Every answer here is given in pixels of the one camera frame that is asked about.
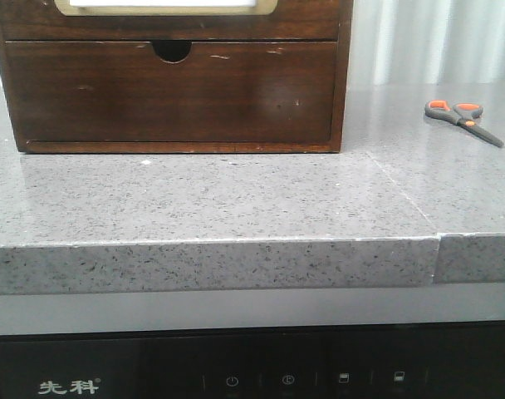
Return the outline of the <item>grey orange scissors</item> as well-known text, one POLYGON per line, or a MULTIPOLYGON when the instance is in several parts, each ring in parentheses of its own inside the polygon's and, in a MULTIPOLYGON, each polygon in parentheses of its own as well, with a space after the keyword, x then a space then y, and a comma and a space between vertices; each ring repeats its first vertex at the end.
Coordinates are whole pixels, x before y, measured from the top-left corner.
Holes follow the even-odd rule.
POLYGON ((447 121, 459 126, 471 135, 496 146, 503 148, 504 142, 483 129, 476 120, 483 114, 483 107, 473 103, 458 103, 450 106, 445 100, 432 100, 425 104, 424 113, 427 117, 447 121))

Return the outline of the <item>wooden drawer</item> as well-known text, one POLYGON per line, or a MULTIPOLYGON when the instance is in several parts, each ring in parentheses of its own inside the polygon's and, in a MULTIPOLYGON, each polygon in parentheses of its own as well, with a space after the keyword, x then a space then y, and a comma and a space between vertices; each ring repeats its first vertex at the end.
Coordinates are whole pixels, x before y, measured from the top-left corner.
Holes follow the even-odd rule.
POLYGON ((65 16, 53 1, 0 1, 3 38, 16 40, 336 39, 352 1, 279 1, 265 16, 65 16))
POLYGON ((29 140, 305 142, 328 138, 334 42, 9 42, 29 140))

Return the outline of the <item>dark wooden drawer cabinet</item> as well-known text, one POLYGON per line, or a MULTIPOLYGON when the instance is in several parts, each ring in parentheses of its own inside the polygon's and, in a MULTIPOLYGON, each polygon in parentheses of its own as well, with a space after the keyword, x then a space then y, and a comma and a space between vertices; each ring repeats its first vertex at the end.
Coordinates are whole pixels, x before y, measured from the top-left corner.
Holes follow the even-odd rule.
MULTIPOLYGON (((65 16, 265 16, 279 1, 53 1, 65 16)), ((351 45, 351 20, 341 24, 336 39, 131 39, 131 40, 12 40, 3 38, 0 26, 0 75, 17 148, 25 153, 295 153, 337 152, 341 147, 351 45), (43 141, 29 140, 13 108, 15 91, 7 59, 9 42, 152 42, 166 62, 181 62, 191 42, 334 42, 336 63, 331 128, 328 138, 305 142, 195 142, 195 141, 43 141)))

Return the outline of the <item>black appliance control panel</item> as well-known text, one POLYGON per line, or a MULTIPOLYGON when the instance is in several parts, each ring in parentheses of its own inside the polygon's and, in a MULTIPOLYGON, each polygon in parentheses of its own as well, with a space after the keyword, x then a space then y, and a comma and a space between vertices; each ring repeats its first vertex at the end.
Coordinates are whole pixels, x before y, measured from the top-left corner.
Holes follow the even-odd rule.
POLYGON ((505 398, 505 321, 0 336, 0 398, 505 398))

